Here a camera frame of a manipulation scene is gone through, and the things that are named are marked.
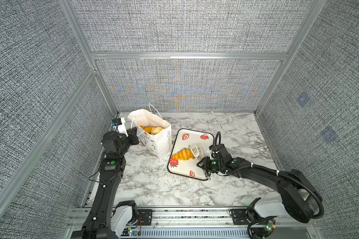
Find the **white paper bag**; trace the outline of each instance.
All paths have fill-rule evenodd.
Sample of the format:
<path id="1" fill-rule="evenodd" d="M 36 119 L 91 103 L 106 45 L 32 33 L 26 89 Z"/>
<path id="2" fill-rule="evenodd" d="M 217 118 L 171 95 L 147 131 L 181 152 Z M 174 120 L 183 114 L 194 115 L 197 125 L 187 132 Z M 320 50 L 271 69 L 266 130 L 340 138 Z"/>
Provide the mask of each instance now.
<path id="1" fill-rule="evenodd" d="M 161 159 L 172 148 L 172 125 L 164 120 L 159 112 L 158 114 L 160 116 L 153 114 L 151 109 L 150 112 L 145 109 L 139 109 L 131 112 L 128 115 L 128 119 L 131 122 L 131 128 L 137 126 L 137 136 L 140 143 L 144 145 L 151 154 Z M 145 132 L 140 125 L 162 127 L 163 130 L 156 135 L 151 135 Z"/>

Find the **croissant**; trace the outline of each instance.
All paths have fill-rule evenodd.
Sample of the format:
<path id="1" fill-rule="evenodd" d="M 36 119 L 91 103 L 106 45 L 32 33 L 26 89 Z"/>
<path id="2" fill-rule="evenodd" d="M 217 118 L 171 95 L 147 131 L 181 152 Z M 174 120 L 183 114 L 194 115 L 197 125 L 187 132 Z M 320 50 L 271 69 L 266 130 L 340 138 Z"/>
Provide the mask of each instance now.
<path id="1" fill-rule="evenodd" d="M 189 160 L 194 158 L 194 155 L 191 153 L 190 149 L 184 148 L 180 152 L 173 155 L 174 160 Z"/>

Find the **white marble surface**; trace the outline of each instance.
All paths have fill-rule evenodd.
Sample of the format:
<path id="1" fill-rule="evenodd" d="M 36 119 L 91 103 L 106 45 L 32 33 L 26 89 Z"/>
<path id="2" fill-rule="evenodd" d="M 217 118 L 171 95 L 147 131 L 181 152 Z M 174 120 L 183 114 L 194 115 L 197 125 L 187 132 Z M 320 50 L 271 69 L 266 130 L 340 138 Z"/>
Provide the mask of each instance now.
<path id="1" fill-rule="evenodd" d="M 232 157 L 242 157 L 255 164 L 276 169 L 263 136 L 251 113 L 162 113 L 172 124 L 172 140 L 179 129 L 204 131 L 215 136 L 222 134 L 222 143 Z M 125 155 L 126 167 L 118 187 L 114 204 L 135 200 L 137 205 L 221 205 L 247 206 L 257 197 L 278 195 L 274 190 L 249 179 L 234 176 L 199 181 L 167 171 L 170 152 L 162 160 L 156 159 L 142 145 L 131 146 Z M 97 185 L 88 200 L 93 202 Z"/>

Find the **gray fabric wall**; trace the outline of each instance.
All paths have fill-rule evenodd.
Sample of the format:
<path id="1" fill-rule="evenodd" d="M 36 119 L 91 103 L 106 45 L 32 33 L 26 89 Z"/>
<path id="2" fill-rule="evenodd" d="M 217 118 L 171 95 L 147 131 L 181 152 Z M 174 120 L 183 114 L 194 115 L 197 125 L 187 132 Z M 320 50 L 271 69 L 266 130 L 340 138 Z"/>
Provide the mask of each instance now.
<path id="1" fill-rule="evenodd" d="M 72 0 L 72 5 L 93 52 L 284 53 L 313 2 Z M 279 65 L 274 60 L 98 62 L 122 111 L 148 103 L 164 111 L 253 111 Z"/>
<path id="2" fill-rule="evenodd" d="M 328 1 L 259 119 L 321 193 L 325 238 L 359 238 L 359 0 Z"/>
<path id="3" fill-rule="evenodd" d="M 61 238 L 112 114 L 93 79 L 0 220 L 0 238 Z"/>
<path id="4" fill-rule="evenodd" d="M 0 190 L 88 70 L 58 0 L 0 1 Z"/>
<path id="5" fill-rule="evenodd" d="M 90 67 L 58 0 L 0 1 L 0 190 Z M 92 80 L 0 220 L 0 238 L 61 238 L 112 115 Z"/>
<path id="6" fill-rule="evenodd" d="M 254 111 L 279 60 L 98 60 L 121 111 Z"/>
<path id="7" fill-rule="evenodd" d="M 313 0 L 72 0 L 92 51 L 287 52 Z"/>

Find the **plate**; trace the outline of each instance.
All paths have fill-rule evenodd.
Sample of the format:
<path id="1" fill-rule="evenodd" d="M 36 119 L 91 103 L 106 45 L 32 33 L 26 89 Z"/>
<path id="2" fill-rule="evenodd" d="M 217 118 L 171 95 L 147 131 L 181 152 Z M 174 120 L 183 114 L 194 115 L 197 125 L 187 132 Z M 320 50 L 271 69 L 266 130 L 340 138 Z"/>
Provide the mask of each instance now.
<path id="1" fill-rule="evenodd" d="M 212 134 L 184 128 L 180 129 L 168 161 L 168 171 L 172 174 L 206 181 L 207 178 L 204 171 L 200 167 L 197 167 L 197 158 L 178 160 L 178 162 L 171 161 L 170 159 L 172 155 L 175 155 L 184 148 L 190 149 L 194 144 L 196 144 L 198 148 L 201 148 L 204 157 L 208 156 L 209 146 L 211 146 L 213 142 L 214 136 Z"/>

